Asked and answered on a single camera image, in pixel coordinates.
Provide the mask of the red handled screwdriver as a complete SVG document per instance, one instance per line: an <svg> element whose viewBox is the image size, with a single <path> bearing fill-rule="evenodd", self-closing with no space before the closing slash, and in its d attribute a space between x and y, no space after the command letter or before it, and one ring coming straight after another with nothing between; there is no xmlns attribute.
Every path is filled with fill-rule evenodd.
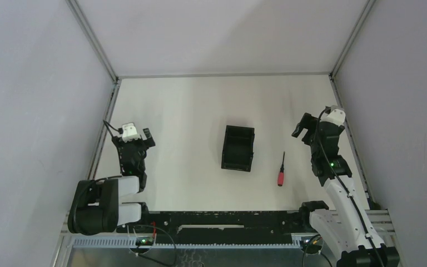
<svg viewBox="0 0 427 267"><path fill-rule="evenodd" d="M285 166L284 166L284 161L285 161L285 151L283 152L283 155L282 155L282 163L281 163L281 166L280 166L279 174L278 174L278 176L277 176L277 185L278 185L279 187L282 187L282 186L283 186L283 184L284 184L284 179L285 179L285 173L284 173L284 171L285 171Z"/></svg>

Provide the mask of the black plastic bin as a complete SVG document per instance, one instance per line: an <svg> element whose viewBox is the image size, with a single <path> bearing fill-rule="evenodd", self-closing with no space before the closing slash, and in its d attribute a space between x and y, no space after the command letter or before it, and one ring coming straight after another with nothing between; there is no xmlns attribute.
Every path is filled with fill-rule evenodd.
<svg viewBox="0 0 427 267"><path fill-rule="evenodd" d="M254 158L255 129L227 125L221 154L221 168L250 172Z"/></svg>

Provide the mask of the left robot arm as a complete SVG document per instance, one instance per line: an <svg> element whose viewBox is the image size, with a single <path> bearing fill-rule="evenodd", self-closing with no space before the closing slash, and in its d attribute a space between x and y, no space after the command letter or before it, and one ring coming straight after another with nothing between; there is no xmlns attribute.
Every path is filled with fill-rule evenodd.
<svg viewBox="0 0 427 267"><path fill-rule="evenodd" d="M129 123L122 128L121 136L111 138L117 150L119 175L78 182L67 220L71 233L111 233L128 223L139 232L150 228L152 218L144 212L145 203L122 200L146 187L145 158L147 150L156 144L148 128L143 133L141 137Z"/></svg>

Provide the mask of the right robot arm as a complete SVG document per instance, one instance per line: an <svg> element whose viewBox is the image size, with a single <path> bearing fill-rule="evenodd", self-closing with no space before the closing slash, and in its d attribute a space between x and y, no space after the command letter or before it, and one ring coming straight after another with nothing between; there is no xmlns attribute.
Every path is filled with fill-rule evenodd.
<svg viewBox="0 0 427 267"><path fill-rule="evenodd" d="M299 224L305 231L316 231L336 258L336 266L398 266L397 249L387 246L357 197L352 172L339 154L339 138L344 131L345 112L324 109L318 117L305 113L291 134L302 130L304 144L311 149L311 167L321 187L332 201L339 220L321 201L302 204Z"/></svg>

